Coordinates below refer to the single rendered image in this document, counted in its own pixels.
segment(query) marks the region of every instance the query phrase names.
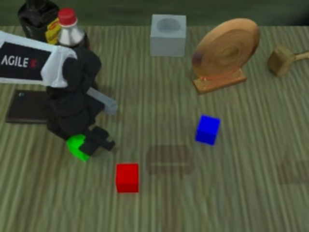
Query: gray cube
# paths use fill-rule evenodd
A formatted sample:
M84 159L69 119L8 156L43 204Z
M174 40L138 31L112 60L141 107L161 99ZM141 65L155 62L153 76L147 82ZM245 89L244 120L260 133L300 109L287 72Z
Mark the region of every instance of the gray cube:
M150 55L153 57L183 57L186 21L185 15L153 14Z

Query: dark green background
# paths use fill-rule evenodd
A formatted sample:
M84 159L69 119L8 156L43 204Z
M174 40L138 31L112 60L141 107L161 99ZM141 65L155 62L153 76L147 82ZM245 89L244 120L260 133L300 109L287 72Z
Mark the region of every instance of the dark green background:
M0 1L0 25L18 25L24 0ZM187 15L188 25L215 25L248 17L259 25L288 25L309 10L309 0L54 0L74 8L83 25L149 25L152 14Z

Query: black bottle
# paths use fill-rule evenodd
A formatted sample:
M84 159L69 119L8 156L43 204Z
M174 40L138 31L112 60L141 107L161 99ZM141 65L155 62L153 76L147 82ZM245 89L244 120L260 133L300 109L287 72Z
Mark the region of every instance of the black bottle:
M26 0L19 9L18 18L27 38L57 44L61 26L59 8L48 0Z
M73 9L61 9L58 18L61 25L58 34L59 45L69 48L84 47L90 49L89 38L86 32L77 25L77 17Z

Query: wooden stand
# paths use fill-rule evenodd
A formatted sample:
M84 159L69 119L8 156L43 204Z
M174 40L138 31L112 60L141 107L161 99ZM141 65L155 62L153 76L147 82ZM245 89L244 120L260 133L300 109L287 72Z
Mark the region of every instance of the wooden stand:
M218 80L203 80L202 78L197 78L193 81L194 86L197 88L198 93L208 93L217 89L221 89L227 86L235 85L240 82L247 80L247 77L242 72L239 71L233 73L230 76L220 78Z

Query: wooden handle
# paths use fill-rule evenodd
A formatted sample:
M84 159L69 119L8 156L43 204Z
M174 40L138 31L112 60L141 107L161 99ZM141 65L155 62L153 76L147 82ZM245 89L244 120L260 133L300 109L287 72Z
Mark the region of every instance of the wooden handle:
M309 58L309 52L299 53L299 54L296 54L295 56L295 60L301 60L301 59L307 59L307 58Z

